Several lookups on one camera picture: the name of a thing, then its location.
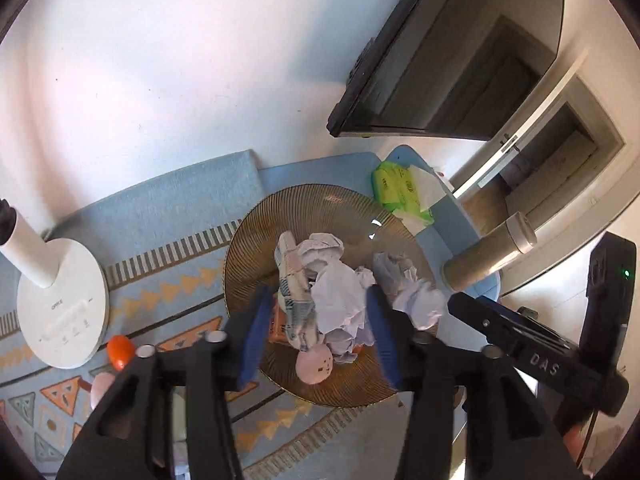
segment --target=white lamp base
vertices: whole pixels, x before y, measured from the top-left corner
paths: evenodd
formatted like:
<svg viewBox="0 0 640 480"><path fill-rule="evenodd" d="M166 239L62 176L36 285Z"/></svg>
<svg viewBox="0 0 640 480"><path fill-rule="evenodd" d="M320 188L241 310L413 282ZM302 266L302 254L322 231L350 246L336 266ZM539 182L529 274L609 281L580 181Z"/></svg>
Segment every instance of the white lamp base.
<svg viewBox="0 0 640 480"><path fill-rule="evenodd" d="M107 329L107 283L84 245L59 238L47 248L60 259L58 276L49 288L20 278L18 321L39 359L56 368L77 368L93 357Z"/></svg>

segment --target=golden plate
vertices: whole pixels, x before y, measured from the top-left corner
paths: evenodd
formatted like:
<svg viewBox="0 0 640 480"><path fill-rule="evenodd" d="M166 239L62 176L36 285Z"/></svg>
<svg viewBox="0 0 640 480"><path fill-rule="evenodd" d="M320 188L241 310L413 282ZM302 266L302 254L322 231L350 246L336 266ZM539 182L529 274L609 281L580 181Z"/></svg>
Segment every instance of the golden plate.
<svg viewBox="0 0 640 480"><path fill-rule="evenodd" d="M434 283L433 273L415 238L379 203L350 189L326 184L287 187L269 195L242 220L226 254L223 282L230 314L248 305L258 283L276 285L273 251L290 230L297 242L311 233L331 233L344 243L345 264L371 268L373 254L404 254L418 277ZM386 399L387 383L373 347L364 347L352 364L335 364L329 378L309 385L296 375L298 351L267 343L260 370L288 392L315 404L354 408Z"/></svg>

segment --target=orange triangle pattern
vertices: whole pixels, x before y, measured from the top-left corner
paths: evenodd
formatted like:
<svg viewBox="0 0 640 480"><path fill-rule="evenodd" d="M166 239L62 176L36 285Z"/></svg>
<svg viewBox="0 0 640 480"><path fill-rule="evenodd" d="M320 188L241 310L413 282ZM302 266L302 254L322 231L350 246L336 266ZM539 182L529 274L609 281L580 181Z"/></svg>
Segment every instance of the orange triangle pattern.
<svg viewBox="0 0 640 480"><path fill-rule="evenodd" d="M259 437L260 433L239 433L238 436L236 436L238 451L249 453L254 448Z"/></svg>
<svg viewBox="0 0 640 480"><path fill-rule="evenodd" d="M218 277L222 274L222 265L215 269L209 269L207 267L199 267L198 272L200 273L200 277L202 278L202 283L207 288L210 288L213 285Z"/></svg>
<svg viewBox="0 0 640 480"><path fill-rule="evenodd" d="M236 400L238 397L242 397L244 394L247 394L248 392L250 392L251 390L257 387L258 387L258 383L250 381L239 392L225 392L225 400L226 402L231 402L232 400Z"/></svg>
<svg viewBox="0 0 640 480"><path fill-rule="evenodd" d="M74 415L78 400L80 376L72 377L61 383L52 384L40 390L47 399L69 416Z"/></svg>
<svg viewBox="0 0 640 480"><path fill-rule="evenodd" d="M277 420L258 421L257 426L260 430L258 433L239 433L238 436L236 436L236 447L238 450L250 452L254 448L260 435L264 435L269 440L272 440L280 426L290 428L293 421L296 420L298 413L303 413L305 416L308 416L313 406L311 402L306 402L306 400L302 399L293 399L293 403L296 406L293 410L276 410Z"/></svg>
<svg viewBox="0 0 640 480"><path fill-rule="evenodd" d="M33 357L33 350L25 343L9 350L6 354L0 356L0 370L19 365L23 361L29 361Z"/></svg>
<svg viewBox="0 0 640 480"><path fill-rule="evenodd" d="M158 306L158 303L162 300L165 303L173 303L175 298L181 292L189 294L190 296L196 291L196 289L203 285L206 288L210 288L213 283L222 276L222 268L224 266L224 260L220 260L218 267L199 267L199 276L186 276L180 277L180 283L160 283L159 292L153 292L149 290L142 290L140 297L137 300L123 299L120 306L110 306L109 309L109 323L113 323L118 319L120 315L127 318L133 317L140 307L144 307L147 310L153 310Z"/></svg>
<svg viewBox="0 0 640 480"><path fill-rule="evenodd" d="M198 285L200 285L200 280L201 277L199 276L195 278L194 276L182 275L180 277L180 284L182 285L184 293L189 294L190 296L193 295L195 290L198 288Z"/></svg>
<svg viewBox="0 0 640 480"><path fill-rule="evenodd" d="M180 292L180 285L172 285L171 283L160 283L160 294L165 303L173 303L175 297Z"/></svg>
<svg viewBox="0 0 640 480"><path fill-rule="evenodd" d="M276 434L276 430L278 429L278 421L277 420L259 420L258 421L258 429L260 430L260 434L263 434L269 440L273 440L274 435Z"/></svg>
<svg viewBox="0 0 640 480"><path fill-rule="evenodd" d="M298 410L276 410L278 416L279 425L283 425L285 428L290 428L293 421L298 414Z"/></svg>
<svg viewBox="0 0 640 480"><path fill-rule="evenodd" d="M76 437L78 436L78 433L80 433L80 430L82 430L82 426L80 426L80 424L78 424L77 422L74 422L74 435L71 442L73 442L76 439Z"/></svg>
<svg viewBox="0 0 640 480"><path fill-rule="evenodd" d="M122 300L122 307L120 309L123 311L127 319L131 319L136 315L140 304L140 300L130 300L129 298L124 298Z"/></svg>
<svg viewBox="0 0 640 480"><path fill-rule="evenodd" d="M140 292L140 303L147 309L153 310L155 309L158 301L160 301L162 296L158 292L149 292L148 290L143 290Z"/></svg>
<svg viewBox="0 0 640 480"><path fill-rule="evenodd" d="M198 325L195 328L191 328L186 332L182 332L177 336L172 337L171 339L167 339L166 341L161 342L156 345L161 350L175 350L177 348L186 348L187 346L191 346L198 339L207 334L207 332L212 332L213 330L217 330L222 322L222 316L215 317Z"/></svg>
<svg viewBox="0 0 640 480"><path fill-rule="evenodd" d="M307 402L306 400L298 398L293 399L293 403L296 405L296 409L298 410L298 412L304 413L305 416L309 415L313 406L311 402Z"/></svg>

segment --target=black cable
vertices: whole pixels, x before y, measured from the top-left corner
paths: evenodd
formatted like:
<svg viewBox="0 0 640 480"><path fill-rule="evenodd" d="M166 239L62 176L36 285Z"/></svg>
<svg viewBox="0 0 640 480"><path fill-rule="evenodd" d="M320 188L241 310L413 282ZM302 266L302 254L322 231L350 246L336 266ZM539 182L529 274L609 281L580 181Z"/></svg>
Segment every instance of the black cable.
<svg viewBox="0 0 640 480"><path fill-rule="evenodd" d="M589 445L589 440L591 439L591 433L593 433L593 428L596 425L597 417L598 417L598 410L596 409L596 410L593 410L593 413L591 413L591 422L589 423L587 436L584 437L584 444L582 444L580 455L578 455L578 460L575 461L575 465L578 468L582 465L582 459L584 458L584 453L587 451L587 446Z"/></svg>
<svg viewBox="0 0 640 480"><path fill-rule="evenodd" d="M259 410L261 407L263 407L265 404L267 404L268 402L271 402L273 399L276 399L277 397L281 396L284 393L284 390L278 390L277 392L275 392L274 394L271 394L269 397L261 400L260 402L258 402L257 404L254 404L252 407L250 407L247 410L244 410L244 412L239 413L236 416L231 417L231 423L233 424L234 422L237 422L238 420L240 420L241 418L245 418L247 415L249 415L250 413L253 413L255 410Z"/></svg>

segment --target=white wall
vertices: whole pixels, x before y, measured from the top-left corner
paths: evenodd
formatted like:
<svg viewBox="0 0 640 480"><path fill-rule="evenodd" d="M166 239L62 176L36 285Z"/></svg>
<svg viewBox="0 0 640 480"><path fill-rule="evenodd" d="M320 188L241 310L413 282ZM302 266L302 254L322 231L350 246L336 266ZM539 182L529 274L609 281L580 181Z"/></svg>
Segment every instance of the white wall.
<svg viewBox="0 0 640 480"><path fill-rule="evenodd" d="M326 120L398 0L30 0L0 45L0 196L37 229L251 148L262 166L409 142L453 174L480 146L332 139Z"/></svg>
<svg viewBox="0 0 640 480"><path fill-rule="evenodd" d="M598 100L625 146L583 193L536 230L538 245L504 270L513 290L577 250L605 228L640 190L640 51L608 0L565 0L559 59L584 49L577 75Z"/></svg>

